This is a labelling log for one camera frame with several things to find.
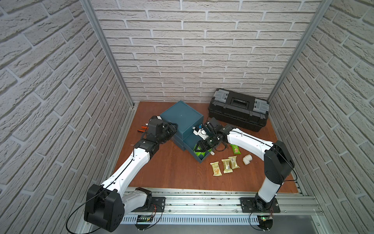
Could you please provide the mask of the teal drawer cabinet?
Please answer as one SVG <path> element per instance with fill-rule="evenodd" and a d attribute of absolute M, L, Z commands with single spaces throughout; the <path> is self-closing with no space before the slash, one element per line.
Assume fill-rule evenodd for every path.
<path fill-rule="evenodd" d="M 204 116 L 187 105 L 179 101 L 160 115 L 162 120 L 177 124 L 177 132 L 172 137 L 172 141 L 185 151 L 183 140 L 193 133 L 193 127 L 203 122 Z"/>

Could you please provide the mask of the green cookie packet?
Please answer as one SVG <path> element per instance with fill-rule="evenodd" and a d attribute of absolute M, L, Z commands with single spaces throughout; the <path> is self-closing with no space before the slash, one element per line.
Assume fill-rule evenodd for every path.
<path fill-rule="evenodd" d="M 232 148 L 233 154 L 235 154 L 235 155 L 240 155 L 241 154 L 239 146 L 234 145 L 234 144 L 231 144 L 230 146 Z"/>
<path fill-rule="evenodd" d="M 195 152 L 196 156 L 200 159 L 203 159 L 205 157 L 205 152 Z"/>

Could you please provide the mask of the yellow cookie packet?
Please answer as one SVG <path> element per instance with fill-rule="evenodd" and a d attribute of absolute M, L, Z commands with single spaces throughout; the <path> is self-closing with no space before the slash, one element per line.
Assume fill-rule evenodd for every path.
<path fill-rule="evenodd" d="M 222 159 L 222 163 L 224 166 L 224 174 L 232 173 L 233 170 L 231 169 L 230 166 L 230 159 Z"/>
<path fill-rule="evenodd" d="M 222 176 L 222 172 L 221 172 L 218 161 L 212 162 L 212 163 L 210 163 L 210 165 L 212 166 L 214 176 Z"/>
<path fill-rule="evenodd" d="M 234 169 L 240 168 L 240 166 L 237 163 L 237 157 L 236 156 L 229 157 L 229 160 L 230 160 L 231 169 L 234 170 Z"/>

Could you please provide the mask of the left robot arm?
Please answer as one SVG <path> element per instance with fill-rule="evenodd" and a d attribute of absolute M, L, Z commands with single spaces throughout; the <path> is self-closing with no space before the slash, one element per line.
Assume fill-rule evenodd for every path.
<path fill-rule="evenodd" d="M 131 181 L 177 132 L 178 125 L 153 116 L 141 139 L 133 146 L 127 160 L 100 185 L 92 185 L 86 196 L 84 220 L 101 229 L 113 232 L 123 217 L 140 207 L 150 207 L 152 192 L 137 188 L 124 195 Z"/>

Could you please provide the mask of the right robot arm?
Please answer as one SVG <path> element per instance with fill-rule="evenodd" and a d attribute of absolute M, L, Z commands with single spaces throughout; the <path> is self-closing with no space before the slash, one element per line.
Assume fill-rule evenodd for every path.
<path fill-rule="evenodd" d="M 220 143 L 233 144 L 264 162 L 266 178 L 255 196 L 253 206 L 258 210 L 269 209 L 276 193 L 295 167 L 285 144 L 279 140 L 273 143 L 257 138 L 231 125 L 222 126 L 215 118 L 192 129 L 195 135 L 201 137 L 194 147 L 196 153 L 212 150 Z"/>

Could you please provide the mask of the black plastic toolbox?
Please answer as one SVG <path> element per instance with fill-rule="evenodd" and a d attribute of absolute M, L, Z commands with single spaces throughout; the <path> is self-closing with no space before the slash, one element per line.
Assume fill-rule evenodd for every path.
<path fill-rule="evenodd" d="M 211 118 L 259 132 L 267 124 L 269 102 L 226 89 L 216 89 L 208 112 Z"/>

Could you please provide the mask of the white pipe fitting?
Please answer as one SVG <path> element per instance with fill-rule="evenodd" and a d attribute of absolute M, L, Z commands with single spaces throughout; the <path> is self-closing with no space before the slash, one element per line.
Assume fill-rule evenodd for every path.
<path fill-rule="evenodd" d="M 252 160 L 253 160 L 252 155 L 246 155 L 246 156 L 243 157 L 243 163 L 245 165 L 249 165 Z"/>

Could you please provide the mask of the left controller board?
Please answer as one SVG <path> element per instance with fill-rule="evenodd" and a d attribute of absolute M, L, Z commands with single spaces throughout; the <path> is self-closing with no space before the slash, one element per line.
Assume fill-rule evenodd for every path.
<path fill-rule="evenodd" d="M 144 231 L 154 225 L 154 215 L 138 215 L 135 226 L 138 231 Z"/>

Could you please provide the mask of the controller board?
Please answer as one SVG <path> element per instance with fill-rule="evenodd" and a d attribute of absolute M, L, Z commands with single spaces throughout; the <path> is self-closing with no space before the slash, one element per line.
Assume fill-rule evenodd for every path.
<path fill-rule="evenodd" d="M 154 225 L 154 215 L 138 215 L 135 226 L 138 231 L 144 231 Z"/>
<path fill-rule="evenodd" d="M 272 216 L 257 216 L 258 218 L 258 228 L 262 231 L 270 231 L 273 226 L 273 217 Z"/>

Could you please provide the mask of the left corner aluminium profile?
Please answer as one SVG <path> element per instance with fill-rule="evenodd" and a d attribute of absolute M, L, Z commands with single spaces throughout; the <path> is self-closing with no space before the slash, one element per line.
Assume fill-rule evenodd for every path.
<path fill-rule="evenodd" d="M 107 41 L 107 38 L 105 37 L 105 34 L 104 34 L 104 31 L 101 27 L 101 24 L 100 24 L 100 21 L 95 13 L 95 10 L 93 8 L 93 5 L 91 3 L 91 1 L 89 0 L 81 0 L 81 3 L 82 3 L 82 6 L 83 6 L 83 9 L 92 25 L 92 28 L 94 30 L 94 32 L 96 33 L 96 36 L 97 36 L 97 39 L 98 41 L 100 42 L 101 46 L 102 46 L 102 49 L 104 51 L 104 54 L 106 55 L 107 57 L 107 60 L 109 62 L 109 65 L 111 66 L 113 72 L 114 72 L 114 75 L 116 77 L 116 79 L 118 80 L 119 82 L 119 85 L 122 89 L 122 91 L 124 92 L 124 96 L 128 102 L 128 104 L 130 105 L 131 108 L 134 108 L 134 101 L 132 100 L 131 98 L 131 95 L 126 87 L 126 84 L 124 82 L 124 79 L 122 77 L 122 74 L 119 70 L 119 67 L 118 67 L 118 64 L 115 60 L 115 57 L 113 55 L 113 52 L 110 48 L 110 45 Z"/>

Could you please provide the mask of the right corner aluminium profile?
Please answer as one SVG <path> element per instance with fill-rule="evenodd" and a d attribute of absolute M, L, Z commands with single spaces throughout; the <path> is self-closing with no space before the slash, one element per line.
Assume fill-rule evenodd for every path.
<path fill-rule="evenodd" d="M 300 54 L 303 52 L 304 48 L 306 47 L 306 44 L 309 42 L 312 34 L 314 33 L 315 29 L 321 22 L 323 16 L 327 12 L 328 8 L 330 7 L 332 0 L 323 0 L 319 4 L 314 16 L 312 17 L 310 23 L 308 24 L 303 36 L 301 37 L 300 41 L 298 42 L 294 52 L 292 53 L 289 61 L 287 62 L 285 68 L 281 72 L 274 88 L 272 89 L 267 101 L 271 102 L 274 96 L 276 95 L 277 91 L 280 89 L 280 86 L 284 82 L 286 76 L 291 71 L 294 63 L 299 58 Z"/>

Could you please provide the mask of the orange handled pipe wrench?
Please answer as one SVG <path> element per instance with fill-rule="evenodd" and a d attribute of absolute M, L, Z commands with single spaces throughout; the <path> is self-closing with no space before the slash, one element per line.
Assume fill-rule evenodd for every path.
<path fill-rule="evenodd" d="M 145 133 L 148 129 L 148 126 L 141 126 L 140 129 L 138 129 L 137 131 L 140 132 L 140 133 Z"/>

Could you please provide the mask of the aluminium mounting rail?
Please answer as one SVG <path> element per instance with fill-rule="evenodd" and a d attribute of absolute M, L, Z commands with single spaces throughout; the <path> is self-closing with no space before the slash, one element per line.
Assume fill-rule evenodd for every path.
<path fill-rule="evenodd" d="M 254 192 L 211 191 L 193 189 L 148 188 L 154 197 L 165 197 L 167 215 L 241 215 L 248 210 L 261 215 L 252 205 L 240 201 L 252 198 Z M 278 193 L 273 203 L 280 209 L 274 215 L 321 215 L 322 211 L 314 197 L 301 194 Z"/>

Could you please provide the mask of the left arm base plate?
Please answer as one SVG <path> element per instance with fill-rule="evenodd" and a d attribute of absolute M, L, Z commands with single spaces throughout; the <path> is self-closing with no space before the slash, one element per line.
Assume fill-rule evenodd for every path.
<path fill-rule="evenodd" d="M 154 212 L 155 210 L 157 213 L 164 212 L 165 203 L 165 197 L 152 197 L 152 199 L 148 201 L 146 205 L 133 210 L 133 212 Z"/>

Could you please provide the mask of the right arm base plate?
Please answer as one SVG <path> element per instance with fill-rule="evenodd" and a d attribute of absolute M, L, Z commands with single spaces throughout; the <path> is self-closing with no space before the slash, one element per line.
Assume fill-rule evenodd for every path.
<path fill-rule="evenodd" d="M 243 213 L 280 213 L 280 207 L 276 198 L 265 202 L 260 198 L 239 198 Z"/>

